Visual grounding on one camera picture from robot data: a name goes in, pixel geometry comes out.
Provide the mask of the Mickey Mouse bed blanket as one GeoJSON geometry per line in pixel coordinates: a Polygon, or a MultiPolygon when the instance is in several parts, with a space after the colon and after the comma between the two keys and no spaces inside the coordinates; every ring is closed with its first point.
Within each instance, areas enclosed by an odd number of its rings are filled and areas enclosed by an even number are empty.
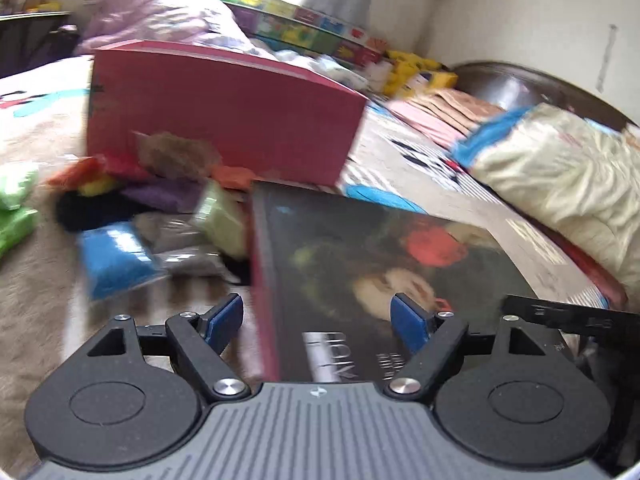
{"type": "MultiPolygon", "coordinates": [[[[37,96],[2,110],[2,162],[36,162],[45,179],[84,151],[93,59],[66,58],[1,81],[9,96],[37,96]]],[[[367,108],[338,181],[395,193],[430,214],[491,232],[544,299],[602,307],[605,300],[585,273],[529,221],[482,190],[462,172],[445,169],[445,156],[381,107],[367,108]]],[[[29,199],[37,229],[1,260],[1,389],[24,391],[45,378],[96,330],[79,278],[75,239],[54,218],[54,195],[38,184],[29,199]]]]}

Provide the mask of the pale yellow-green sand bag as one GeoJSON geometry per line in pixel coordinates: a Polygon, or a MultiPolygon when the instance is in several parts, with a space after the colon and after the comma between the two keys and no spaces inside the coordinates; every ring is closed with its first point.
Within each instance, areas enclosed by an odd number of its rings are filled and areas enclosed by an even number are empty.
{"type": "Polygon", "coordinates": [[[223,254],[236,260],[247,257],[244,212],[217,181],[209,180],[205,185],[191,223],[223,254]]]}

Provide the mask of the dark printed box lid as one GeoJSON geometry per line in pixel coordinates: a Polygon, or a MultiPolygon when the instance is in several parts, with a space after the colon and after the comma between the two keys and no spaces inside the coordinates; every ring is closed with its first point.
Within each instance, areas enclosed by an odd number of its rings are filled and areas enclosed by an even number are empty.
{"type": "Polygon", "coordinates": [[[387,382],[408,360],[393,296],[481,333],[530,296],[492,235],[469,224],[272,182],[250,191],[252,304],[275,382],[387,382]]]}

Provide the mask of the yellow sand bag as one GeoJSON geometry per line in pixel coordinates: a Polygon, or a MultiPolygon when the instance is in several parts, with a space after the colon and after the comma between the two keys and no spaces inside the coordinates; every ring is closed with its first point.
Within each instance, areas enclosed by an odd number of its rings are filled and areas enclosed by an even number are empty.
{"type": "Polygon", "coordinates": [[[84,197],[94,197],[115,191],[121,186],[122,184],[119,180],[104,174],[104,176],[98,177],[96,180],[82,184],[77,193],[84,197]]]}

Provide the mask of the colourful alphabet foam mat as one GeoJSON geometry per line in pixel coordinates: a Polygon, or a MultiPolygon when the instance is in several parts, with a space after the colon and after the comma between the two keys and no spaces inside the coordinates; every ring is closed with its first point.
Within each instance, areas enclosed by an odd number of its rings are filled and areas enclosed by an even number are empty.
{"type": "Polygon", "coordinates": [[[282,0],[220,0],[246,36],[273,50],[329,55],[348,66],[378,62],[387,41],[365,29],[282,0]]]}

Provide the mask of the brown sand bag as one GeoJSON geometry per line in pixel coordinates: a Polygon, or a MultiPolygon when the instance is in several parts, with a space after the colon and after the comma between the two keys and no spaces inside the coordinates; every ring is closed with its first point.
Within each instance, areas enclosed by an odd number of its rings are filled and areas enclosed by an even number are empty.
{"type": "Polygon", "coordinates": [[[164,131],[134,133],[140,165],[157,177],[203,181],[221,162],[218,152],[205,141],[191,140],[164,131]]]}

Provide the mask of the green sand bag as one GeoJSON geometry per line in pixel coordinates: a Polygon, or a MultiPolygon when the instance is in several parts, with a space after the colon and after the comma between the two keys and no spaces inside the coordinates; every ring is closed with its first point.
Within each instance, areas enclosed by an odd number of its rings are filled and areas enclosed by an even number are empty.
{"type": "Polygon", "coordinates": [[[0,204],[5,211],[20,208],[38,181],[35,164],[11,164],[1,167],[0,204]]]}
{"type": "Polygon", "coordinates": [[[1,211],[0,218],[0,257],[3,258],[16,245],[28,237],[38,223],[39,212],[32,208],[21,207],[15,210],[1,211]]]}

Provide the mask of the grey sand bag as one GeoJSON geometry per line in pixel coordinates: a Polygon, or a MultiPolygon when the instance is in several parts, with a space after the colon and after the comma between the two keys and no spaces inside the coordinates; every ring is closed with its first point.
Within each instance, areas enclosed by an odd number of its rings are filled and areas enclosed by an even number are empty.
{"type": "Polygon", "coordinates": [[[224,254],[192,226],[187,214],[145,212],[132,220],[134,230],[160,267],[171,275],[216,276],[237,285],[242,280],[224,263],[224,254]]]}

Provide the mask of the upper green sand bag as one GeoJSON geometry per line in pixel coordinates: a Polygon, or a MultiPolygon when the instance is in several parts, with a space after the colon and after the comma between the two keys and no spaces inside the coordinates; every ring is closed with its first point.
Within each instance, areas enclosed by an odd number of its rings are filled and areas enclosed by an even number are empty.
{"type": "Polygon", "coordinates": [[[11,164],[1,167],[0,204],[5,211],[20,208],[38,181],[35,164],[11,164]]]}

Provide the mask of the lower green sand bag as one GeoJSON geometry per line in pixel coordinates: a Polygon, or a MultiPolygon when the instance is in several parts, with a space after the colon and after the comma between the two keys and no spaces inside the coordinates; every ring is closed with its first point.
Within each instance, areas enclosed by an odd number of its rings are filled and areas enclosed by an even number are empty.
{"type": "Polygon", "coordinates": [[[39,212],[32,208],[21,207],[15,210],[1,211],[0,218],[0,257],[3,258],[16,245],[28,237],[38,223],[39,212]]]}

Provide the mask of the purple sand bag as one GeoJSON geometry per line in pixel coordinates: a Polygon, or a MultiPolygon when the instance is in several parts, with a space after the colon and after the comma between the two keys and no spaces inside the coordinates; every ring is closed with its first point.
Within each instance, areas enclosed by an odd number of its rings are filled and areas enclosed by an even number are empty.
{"type": "Polygon", "coordinates": [[[156,179],[128,185],[120,194],[168,214],[190,214],[198,206],[204,188],[205,184],[200,181],[156,179]]]}

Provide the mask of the dark red sand bag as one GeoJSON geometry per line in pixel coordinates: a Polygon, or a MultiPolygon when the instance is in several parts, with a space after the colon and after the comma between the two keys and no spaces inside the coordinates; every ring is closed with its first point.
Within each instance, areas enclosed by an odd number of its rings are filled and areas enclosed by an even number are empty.
{"type": "Polygon", "coordinates": [[[152,176],[140,166],[137,159],[128,155],[103,154],[100,156],[104,172],[110,177],[127,182],[145,182],[152,176]]]}

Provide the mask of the white crumpled cloth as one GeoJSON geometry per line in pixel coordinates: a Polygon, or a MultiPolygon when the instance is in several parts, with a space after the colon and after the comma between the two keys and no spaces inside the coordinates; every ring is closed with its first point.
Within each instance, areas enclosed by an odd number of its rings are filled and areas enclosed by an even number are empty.
{"type": "Polygon", "coordinates": [[[314,73],[332,79],[343,86],[355,90],[364,91],[369,88],[367,78],[341,66],[334,58],[327,55],[320,55],[318,58],[302,55],[293,50],[280,50],[273,53],[274,57],[283,63],[288,63],[297,67],[312,70],[314,73]]]}

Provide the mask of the dark desk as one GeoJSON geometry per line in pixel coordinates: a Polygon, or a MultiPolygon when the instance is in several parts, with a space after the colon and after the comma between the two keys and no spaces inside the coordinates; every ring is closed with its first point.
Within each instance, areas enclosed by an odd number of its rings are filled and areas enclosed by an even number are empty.
{"type": "Polygon", "coordinates": [[[70,20],[70,12],[2,15],[1,76],[12,76],[68,58],[79,39],[80,33],[70,20]]]}

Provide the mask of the blue sand bag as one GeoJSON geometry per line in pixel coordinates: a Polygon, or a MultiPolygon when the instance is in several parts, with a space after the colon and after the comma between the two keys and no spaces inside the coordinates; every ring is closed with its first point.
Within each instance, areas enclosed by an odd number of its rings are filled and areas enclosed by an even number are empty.
{"type": "Polygon", "coordinates": [[[166,275],[130,221],[81,232],[78,247],[87,292],[94,302],[121,295],[166,275]]]}

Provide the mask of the small orange sand bag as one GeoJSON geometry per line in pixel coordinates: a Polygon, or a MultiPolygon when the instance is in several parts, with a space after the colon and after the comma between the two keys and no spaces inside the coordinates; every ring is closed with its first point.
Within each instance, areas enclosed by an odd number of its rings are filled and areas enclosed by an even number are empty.
{"type": "Polygon", "coordinates": [[[215,165],[212,169],[212,179],[226,190],[247,192],[257,176],[247,168],[215,165]]]}

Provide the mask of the dark wooden headboard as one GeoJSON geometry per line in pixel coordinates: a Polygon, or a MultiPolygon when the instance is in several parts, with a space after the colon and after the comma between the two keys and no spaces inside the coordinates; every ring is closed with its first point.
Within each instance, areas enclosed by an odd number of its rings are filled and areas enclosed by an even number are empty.
{"type": "Polygon", "coordinates": [[[636,123],[614,106],[558,77],[521,65],[477,61],[451,66],[456,89],[504,110],[548,103],[614,130],[636,123]]]}

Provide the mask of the cream and blue pillow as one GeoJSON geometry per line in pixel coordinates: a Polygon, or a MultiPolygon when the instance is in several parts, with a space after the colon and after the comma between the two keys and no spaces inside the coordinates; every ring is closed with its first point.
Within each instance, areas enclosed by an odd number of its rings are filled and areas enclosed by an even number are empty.
{"type": "Polygon", "coordinates": [[[639,150],[542,103],[485,122],[452,158],[608,271],[639,307],[639,150]]]}

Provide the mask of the pink folded blanket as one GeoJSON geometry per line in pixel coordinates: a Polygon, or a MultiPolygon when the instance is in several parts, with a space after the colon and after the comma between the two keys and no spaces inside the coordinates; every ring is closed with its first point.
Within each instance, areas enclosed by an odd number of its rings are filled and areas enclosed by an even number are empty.
{"type": "Polygon", "coordinates": [[[503,108],[456,89],[427,90],[388,101],[386,107],[398,117],[420,126],[426,125],[427,116],[435,117],[464,136],[504,113],[503,108]]]}

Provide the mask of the bright red sand bag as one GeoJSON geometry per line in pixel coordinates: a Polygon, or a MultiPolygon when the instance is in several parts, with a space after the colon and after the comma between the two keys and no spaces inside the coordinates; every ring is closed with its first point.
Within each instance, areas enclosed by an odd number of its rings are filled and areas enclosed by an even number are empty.
{"type": "Polygon", "coordinates": [[[104,176],[104,161],[102,157],[89,156],[77,159],[67,165],[52,177],[47,178],[47,186],[57,190],[73,191],[83,185],[98,180],[104,176]]]}

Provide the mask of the pink cardboard shoe box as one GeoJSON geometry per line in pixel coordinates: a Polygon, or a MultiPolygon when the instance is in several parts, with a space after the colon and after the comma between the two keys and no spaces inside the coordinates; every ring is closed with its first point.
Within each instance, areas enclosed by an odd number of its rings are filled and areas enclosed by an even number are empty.
{"type": "Polygon", "coordinates": [[[94,54],[86,151],[134,156],[136,133],[169,132],[259,177],[331,186],[366,104],[357,91],[270,58],[127,41],[94,54]]]}

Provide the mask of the lilac quilt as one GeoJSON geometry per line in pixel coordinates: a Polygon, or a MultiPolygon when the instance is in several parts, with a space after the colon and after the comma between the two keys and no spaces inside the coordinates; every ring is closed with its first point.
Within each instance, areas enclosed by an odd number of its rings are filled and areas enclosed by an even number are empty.
{"type": "Polygon", "coordinates": [[[75,53],[91,54],[131,40],[259,53],[220,0],[96,0],[75,53]]]}

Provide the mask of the yellow Pikachu plush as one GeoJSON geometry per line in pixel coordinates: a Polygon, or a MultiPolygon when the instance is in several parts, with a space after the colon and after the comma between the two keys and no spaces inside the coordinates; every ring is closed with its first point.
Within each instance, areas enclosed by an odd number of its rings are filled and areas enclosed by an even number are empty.
{"type": "Polygon", "coordinates": [[[382,92],[390,98],[413,96],[431,89],[454,88],[458,81],[456,73],[431,58],[422,58],[410,52],[387,50],[385,59],[392,64],[392,69],[382,92]]]}

